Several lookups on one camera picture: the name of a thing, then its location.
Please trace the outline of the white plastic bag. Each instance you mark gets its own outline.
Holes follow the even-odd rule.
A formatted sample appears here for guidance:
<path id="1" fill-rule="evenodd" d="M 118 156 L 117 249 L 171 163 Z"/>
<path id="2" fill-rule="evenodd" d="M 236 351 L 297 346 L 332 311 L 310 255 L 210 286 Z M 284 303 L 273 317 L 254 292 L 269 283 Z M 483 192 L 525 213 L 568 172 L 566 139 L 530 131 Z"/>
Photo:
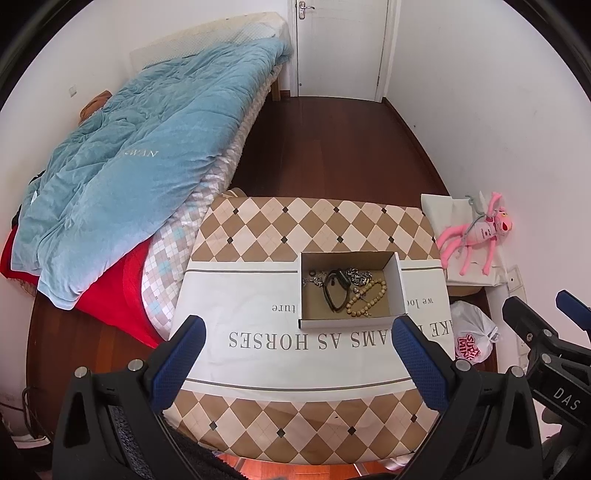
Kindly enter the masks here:
<path id="1" fill-rule="evenodd" d="M 456 358 L 472 365 L 486 361 L 500 339 L 497 325 L 478 306 L 465 301 L 451 305 L 451 316 Z"/>

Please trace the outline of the red blanket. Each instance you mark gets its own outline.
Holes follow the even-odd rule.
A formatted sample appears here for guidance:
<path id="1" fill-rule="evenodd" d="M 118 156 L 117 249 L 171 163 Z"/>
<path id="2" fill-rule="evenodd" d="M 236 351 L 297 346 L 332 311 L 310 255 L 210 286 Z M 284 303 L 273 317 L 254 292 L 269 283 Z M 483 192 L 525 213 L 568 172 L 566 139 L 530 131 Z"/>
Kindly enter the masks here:
<path id="1" fill-rule="evenodd" d="M 138 244 L 106 270 L 79 298 L 75 309 L 154 349 L 163 340 L 148 320 L 141 297 L 150 241 Z"/>

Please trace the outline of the pink panther plush toy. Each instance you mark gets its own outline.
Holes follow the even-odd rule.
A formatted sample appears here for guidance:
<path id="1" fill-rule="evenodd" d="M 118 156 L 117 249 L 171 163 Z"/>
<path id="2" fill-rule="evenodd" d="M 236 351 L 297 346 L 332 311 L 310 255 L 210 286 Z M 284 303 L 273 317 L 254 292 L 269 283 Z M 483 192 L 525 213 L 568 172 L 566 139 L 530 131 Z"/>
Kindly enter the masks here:
<path id="1" fill-rule="evenodd" d="M 513 230 L 513 219 L 506 208 L 501 205 L 503 195 L 493 192 L 485 211 L 477 212 L 477 218 L 471 223 L 448 227 L 437 238 L 436 246 L 440 250 L 442 267 L 447 270 L 452 255 L 466 251 L 460 275 L 464 276 L 470 266 L 473 250 L 478 247 L 487 249 L 486 261 L 482 273 L 489 276 L 492 270 L 494 255 L 500 242 Z"/>

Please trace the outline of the checkered mattress sheet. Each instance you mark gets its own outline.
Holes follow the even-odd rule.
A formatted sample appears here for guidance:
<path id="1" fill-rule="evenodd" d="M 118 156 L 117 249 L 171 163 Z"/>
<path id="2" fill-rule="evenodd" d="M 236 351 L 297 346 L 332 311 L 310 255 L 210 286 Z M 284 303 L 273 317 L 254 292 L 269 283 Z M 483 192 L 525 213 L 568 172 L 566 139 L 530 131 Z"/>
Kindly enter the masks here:
<path id="1" fill-rule="evenodd" d="M 212 202 L 228 190 L 245 140 L 281 69 L 280 65 L 273 67 L 253 97 L 228 148 L 214 159 L 197 187 L 152 237 L 143 265 L 140 294 L 147 319 L 162 339 L 169 336 L 184 272 L 200 225 Z"/>

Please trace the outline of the white cardboard box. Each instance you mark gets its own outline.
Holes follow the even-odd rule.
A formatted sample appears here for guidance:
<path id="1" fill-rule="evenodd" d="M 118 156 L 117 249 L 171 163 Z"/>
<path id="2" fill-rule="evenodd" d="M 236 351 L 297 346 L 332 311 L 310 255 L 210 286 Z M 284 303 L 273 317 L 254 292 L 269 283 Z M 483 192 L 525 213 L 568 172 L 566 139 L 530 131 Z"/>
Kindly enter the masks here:
<path id="1" fill-rule="evenodd" d="M 407 313 L 401 261 L 394 252 L 360 251 L 303 253 L 301 313 L 303 331 L 390 328 Z M 329 271 L 342 269 L 351 281 L 349 303 L 342 312 L 329 310 L 322 284 Z"/>

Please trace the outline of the black smart band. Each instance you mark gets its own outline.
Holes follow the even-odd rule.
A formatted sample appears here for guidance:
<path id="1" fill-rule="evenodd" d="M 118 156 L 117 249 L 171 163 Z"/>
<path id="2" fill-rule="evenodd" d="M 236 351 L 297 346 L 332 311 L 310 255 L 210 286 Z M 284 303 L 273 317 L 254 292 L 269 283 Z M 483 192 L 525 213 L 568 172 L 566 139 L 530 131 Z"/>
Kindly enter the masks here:
<path id="1" fill-rule="evenodd" d="M 351 281 L 342 269 L 335 269 L 329 271 L 325 276 L 324 284 L 322 284 L 322 293 L 325 296 L 325 301 L 329 306 L 329 310 L 334 313 L 342 312 L 349 303 L 349 290 L 351 289 Z"/>

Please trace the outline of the light blue quilt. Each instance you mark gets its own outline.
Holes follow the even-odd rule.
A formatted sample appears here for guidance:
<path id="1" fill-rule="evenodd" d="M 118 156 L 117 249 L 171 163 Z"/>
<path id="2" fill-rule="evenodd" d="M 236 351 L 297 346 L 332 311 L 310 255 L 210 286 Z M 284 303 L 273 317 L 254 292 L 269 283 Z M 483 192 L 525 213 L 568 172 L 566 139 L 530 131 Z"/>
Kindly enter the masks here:
<path id="1" fill-rule="evenodd" d="M 144 68 L 52 152 L 26 189 L 11 267 L 69 310 L 151 237 L 231 143 L 290 56 L 277 38 L 221 43 Z"/>

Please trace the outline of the white door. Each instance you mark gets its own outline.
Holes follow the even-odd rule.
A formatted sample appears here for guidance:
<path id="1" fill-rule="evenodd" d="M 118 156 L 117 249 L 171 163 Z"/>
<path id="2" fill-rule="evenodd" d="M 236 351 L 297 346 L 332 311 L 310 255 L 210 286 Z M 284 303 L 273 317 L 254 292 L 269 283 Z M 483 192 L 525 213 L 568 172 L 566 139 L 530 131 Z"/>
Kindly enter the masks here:
<path id="1" fill-rule="evenodd" d="M 376 101 L 395 1 L 297 1 L 297 94 Z"/>

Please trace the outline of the white wall socket strip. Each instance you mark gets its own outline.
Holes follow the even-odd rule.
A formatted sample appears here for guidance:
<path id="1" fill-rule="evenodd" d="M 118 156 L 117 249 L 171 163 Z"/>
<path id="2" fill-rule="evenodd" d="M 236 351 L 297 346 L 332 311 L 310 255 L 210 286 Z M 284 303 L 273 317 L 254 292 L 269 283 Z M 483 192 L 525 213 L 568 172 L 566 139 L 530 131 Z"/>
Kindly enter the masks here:
<path id="1" fill-rule="evenodd" d="M 522 276 L 520 274 L 519 267 L 517 265 L 511 266 L 507 270 L 507 287 L 509 296 L 516 296 L 520 298 L 522 301 L 527 302 L 525 286 L 522 280 Z M 529 363 L 528 354 L 530 352 L 530 348 L 527 346 L 526 342 L 523 341 L 520 337 L 517 337 L 516 342 L 519 366 L 523 370 L 526 370 Z"/>

